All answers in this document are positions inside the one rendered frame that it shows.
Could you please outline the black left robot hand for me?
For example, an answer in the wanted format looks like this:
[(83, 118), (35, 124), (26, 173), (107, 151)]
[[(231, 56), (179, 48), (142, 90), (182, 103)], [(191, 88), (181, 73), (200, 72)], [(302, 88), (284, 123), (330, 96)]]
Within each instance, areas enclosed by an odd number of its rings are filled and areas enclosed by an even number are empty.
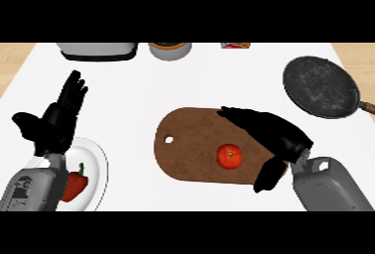
[(82, 73), (74, 70), (60, 99), (49, 105), (43, 117), (39, 118), (27, 112), (18, 112), (12, 116), (23, 137), (35, 142), (37, 157), (45, 157), (48, 154), (66, 154), (70, 150), (88, 91)]

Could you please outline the brown wooden cutting board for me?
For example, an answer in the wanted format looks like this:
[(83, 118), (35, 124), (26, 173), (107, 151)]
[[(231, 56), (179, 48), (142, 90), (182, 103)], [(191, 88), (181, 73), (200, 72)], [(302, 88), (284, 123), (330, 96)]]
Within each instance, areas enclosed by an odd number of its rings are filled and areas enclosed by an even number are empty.
[[(179, 108), (163, 118), (154, 141), (154, 155), (164, 173), (176, 180), (253, 185), (275, 156), (249, 132), (215, 108)], [(218, 162), (218, 150), (237, 145), (244, 161), (234, 170)]]

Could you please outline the red bell pepper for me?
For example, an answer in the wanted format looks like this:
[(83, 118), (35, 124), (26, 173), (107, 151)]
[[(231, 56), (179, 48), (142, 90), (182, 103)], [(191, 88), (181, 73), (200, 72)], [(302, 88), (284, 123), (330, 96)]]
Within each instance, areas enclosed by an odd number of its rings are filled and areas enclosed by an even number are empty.
[(86, 165), (80, 164), (80, 170), (77, 172), (70, 172), (66, 192), (63, 196), (64, 202), (73, 201), (89, 185), (89, 177), (85, 175), (85, 170)]

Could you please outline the red tomato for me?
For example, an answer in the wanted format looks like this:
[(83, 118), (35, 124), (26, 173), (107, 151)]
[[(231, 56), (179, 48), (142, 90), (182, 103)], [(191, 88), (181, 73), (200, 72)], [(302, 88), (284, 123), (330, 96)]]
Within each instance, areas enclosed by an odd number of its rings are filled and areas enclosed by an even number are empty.
[(226, 170), (237, 169), (244, 162), (241, 148), (234, 144), (225, 144), (218, 149), (218, 163)]

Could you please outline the grey pot with brown rim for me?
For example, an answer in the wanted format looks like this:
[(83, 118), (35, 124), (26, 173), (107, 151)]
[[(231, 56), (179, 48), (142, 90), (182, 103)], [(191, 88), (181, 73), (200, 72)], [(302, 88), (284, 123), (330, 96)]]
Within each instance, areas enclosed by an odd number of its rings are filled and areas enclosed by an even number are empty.
[(187, 57), (192, 50), (191, 43), (160, 43), (150, 44), (150, 50), (153, 55), (163, 61), (178, 61)]

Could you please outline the grey and black appliance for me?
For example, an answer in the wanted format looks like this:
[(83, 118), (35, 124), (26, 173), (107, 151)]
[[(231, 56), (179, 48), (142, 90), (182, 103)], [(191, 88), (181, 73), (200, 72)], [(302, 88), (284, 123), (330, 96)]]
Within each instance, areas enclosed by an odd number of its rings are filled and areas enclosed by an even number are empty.
[(138, 43), (58, 43), (61, 53), (70, 61), (119, 62), (136, 56)]

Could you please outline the dark grey frying pan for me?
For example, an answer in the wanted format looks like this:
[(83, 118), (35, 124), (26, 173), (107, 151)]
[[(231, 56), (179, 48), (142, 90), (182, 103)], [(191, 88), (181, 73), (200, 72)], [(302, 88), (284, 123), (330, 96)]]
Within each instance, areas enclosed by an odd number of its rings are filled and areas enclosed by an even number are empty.
[(355, 79), (330, 59), (291, 60), (283, 72), (286, 93), (297, 107), (325, 119), (349, 117), (359, 109), (375, 116), (375, 104), (361, 100)]

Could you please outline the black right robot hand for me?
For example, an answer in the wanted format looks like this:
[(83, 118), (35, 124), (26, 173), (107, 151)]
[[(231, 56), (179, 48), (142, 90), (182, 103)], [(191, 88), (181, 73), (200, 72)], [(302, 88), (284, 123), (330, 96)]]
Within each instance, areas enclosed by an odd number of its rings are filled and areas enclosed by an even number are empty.
[(314, 141), (291, 122), (269, 112), (223, 106), (218, 114), (247, 131), (275, 155), (265, 162), (255, 183), (255, 192), (271, 191), (283, 178), (287, 163), (297, 162)]

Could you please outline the white plate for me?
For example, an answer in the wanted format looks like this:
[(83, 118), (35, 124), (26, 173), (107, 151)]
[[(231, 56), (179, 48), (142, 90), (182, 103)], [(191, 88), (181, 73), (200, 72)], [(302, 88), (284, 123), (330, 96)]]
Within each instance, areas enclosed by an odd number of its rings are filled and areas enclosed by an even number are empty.
[(108, 162), (101, 146), (86, 138), (76, 138), (67, 152), (67, 169), (70, 172), (80, 170), (85, 164), (85, 176), (89, 185), (70, 202), (60, 202), (57, 211), (95, 211), (101, 204), (108, 182)]

